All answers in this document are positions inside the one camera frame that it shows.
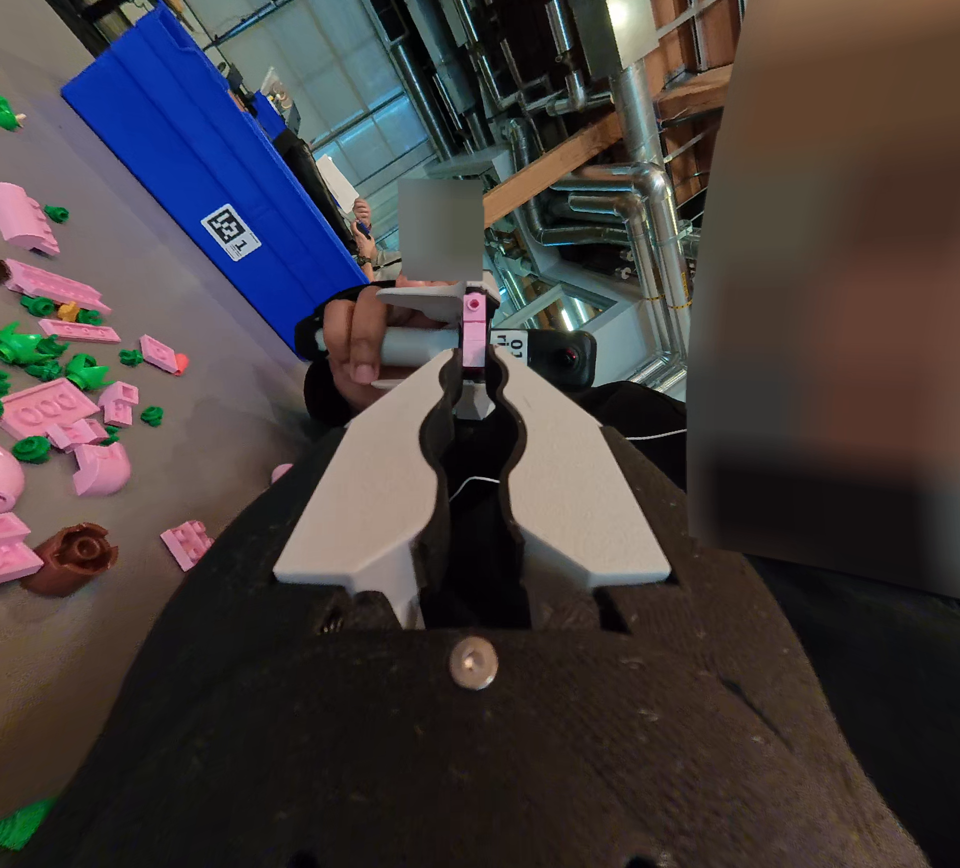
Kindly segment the blue plastic bin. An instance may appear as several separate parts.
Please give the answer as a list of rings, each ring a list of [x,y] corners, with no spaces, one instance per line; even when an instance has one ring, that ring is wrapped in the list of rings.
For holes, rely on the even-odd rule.
[[[289,346],[367,282],[255,115],[161,4],[61,94]]]

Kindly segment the large green toy leaf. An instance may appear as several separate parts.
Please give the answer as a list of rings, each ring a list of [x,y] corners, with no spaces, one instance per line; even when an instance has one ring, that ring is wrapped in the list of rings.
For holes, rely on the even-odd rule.
[[[1,849],[8,852],[21,851],[36,834],[55,802],[55,798],[44,799],[2,818]]]

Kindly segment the pink toy piece with grey tip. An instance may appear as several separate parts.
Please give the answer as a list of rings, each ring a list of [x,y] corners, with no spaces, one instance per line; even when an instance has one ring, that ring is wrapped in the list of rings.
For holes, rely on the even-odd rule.
[[[489,347],[487,299],[484,290],[468,288],[462,300],[462,390],[453,413],[458,419],[466,421],[483,421],[495,409],[495,403],[486,390]]]

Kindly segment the person's right hand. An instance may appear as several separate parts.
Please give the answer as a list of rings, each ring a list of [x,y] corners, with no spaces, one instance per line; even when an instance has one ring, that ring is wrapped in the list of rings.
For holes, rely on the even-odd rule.
[[[336,390],[351,413],[357,414],[385,394],[374,382],[398,382],[414,372],[411,367],[384,365],[380,350],[390,327],[439,330],[445,323],[420,311],[379,299],[379,286],[363,287],[353,301],[338,299],[324,309],[322,337]]]

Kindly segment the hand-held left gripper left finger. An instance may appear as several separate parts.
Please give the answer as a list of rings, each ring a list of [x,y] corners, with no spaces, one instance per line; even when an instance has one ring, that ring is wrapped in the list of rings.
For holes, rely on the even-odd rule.
[[[423,626],[414,545],[439,482],[421,429],[444,398],[447,349],[356,416],[273,566],[277,581],[381,593],[401,626]]]

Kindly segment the scattered green toy pieces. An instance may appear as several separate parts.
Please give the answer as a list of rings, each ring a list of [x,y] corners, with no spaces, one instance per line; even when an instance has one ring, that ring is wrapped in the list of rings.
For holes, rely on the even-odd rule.
[[[2,244],[58,255],[52,224],[68,217],[66,208],[42,206],[22,186],[2,181]],[[120,335],[104,319],[111,310],[93,287],[5,255],[2,289],[17,297],[36,325],[35,331],[19,322],[2,325],[2,366],[37,381],[30,391],[12,392],[2,369],[2,430],[15,440],[13,457],[42,463],[56,448],[77,453],[79,466],[125,464],[119,433],[133,422],[138,389],[114,381],[110,366],[89,354],[66,358],[77,344],[120,345]],[[68,302],[81,307],[76,323],[57,319],[57,307]]]

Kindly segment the black office chair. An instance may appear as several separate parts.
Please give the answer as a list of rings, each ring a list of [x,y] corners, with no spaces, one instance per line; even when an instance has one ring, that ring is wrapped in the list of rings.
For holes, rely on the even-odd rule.
[[[341,239],[346,250],[352,256],[358,255],[354,233],[350,226],[351,218],[349,216],[344,217],[324,179],[319,174],[316,160],[307,142],[294,133],[289,126],[284,125],[282,131],[273,139],[272,143],[284,163],[292,171],[294,178],[298,180],[320,214],[338,238]]]

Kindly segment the wooden beam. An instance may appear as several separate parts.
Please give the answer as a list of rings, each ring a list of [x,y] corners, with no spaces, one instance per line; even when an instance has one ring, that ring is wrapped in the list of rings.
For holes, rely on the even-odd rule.
[[[653,98],[654,134],[672,122],[684,124],[690,118],[722,109],[733,69],[731,64],[715,67],[656,94]],[[579,130],[499,186],[485,192],[484,226],[492,226],[599,152],[625,139],[615,112],[609,112]]]

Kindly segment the reddish brown toy flower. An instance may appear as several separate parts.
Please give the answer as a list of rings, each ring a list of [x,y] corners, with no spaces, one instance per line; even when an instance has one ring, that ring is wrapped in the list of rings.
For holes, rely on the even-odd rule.
[[[25,590],[47,598],[67,598],[114,566],[118,548],[107,529],[84,522],[67,526],[34,550],[42,567],[20,579]]]

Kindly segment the pile of pink toy bricks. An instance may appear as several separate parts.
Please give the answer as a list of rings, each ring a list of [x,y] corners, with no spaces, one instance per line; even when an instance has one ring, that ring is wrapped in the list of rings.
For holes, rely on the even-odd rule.
[[[52,236],[54,255],[2,239],[9,276],[2,282],[2,358],[40,342],[64,345],[29,367],[2,361],[2,447],[11,472],[25,476],[13,506],[20,524],[2,523],[37,548],[80,525],[81,558],[90,557],[85,598],[167,598],[183,572],[161,532],[189,520],[219,533],[270,483],[280,463],[307,448],[302,431],[301,368],[282,341],[210,260],[136,183],[120,192],[90,174],[51,179],[2,166],[7,201],[30,231]],[[29,299],[85,303],[101,326],[68,323],[55,342],[42,332],[52,313],[30,314],[13,283],[41,282]]]

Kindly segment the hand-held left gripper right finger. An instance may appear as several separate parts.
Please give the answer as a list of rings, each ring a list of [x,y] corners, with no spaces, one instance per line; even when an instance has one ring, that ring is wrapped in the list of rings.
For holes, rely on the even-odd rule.
[[[521,542],[532,625],[597,589],[665,582],[671,567],[601,423],[505,349],[489,349],[497,400],[517,422],[500,484]]]

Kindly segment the person's black jacket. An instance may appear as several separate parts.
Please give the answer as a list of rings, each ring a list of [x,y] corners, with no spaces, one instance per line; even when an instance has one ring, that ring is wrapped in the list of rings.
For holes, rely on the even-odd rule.
[[[932,866],[958,866],[958,602],[691,543],[698,643],[797,756],[858,758]]]

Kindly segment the round silver ventilation pipe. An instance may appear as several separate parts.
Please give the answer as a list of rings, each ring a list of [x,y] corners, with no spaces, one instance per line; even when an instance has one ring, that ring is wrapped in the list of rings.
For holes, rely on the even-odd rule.
[[[692,282],[654,102],[642,62],[623,70],[611,93],[629,161],[573,170],[568,163],[514,212],[537,267],[561,248],[615,244],[633,258],[653,345],[633,349],[621,370],[660,391],[687,375]]]

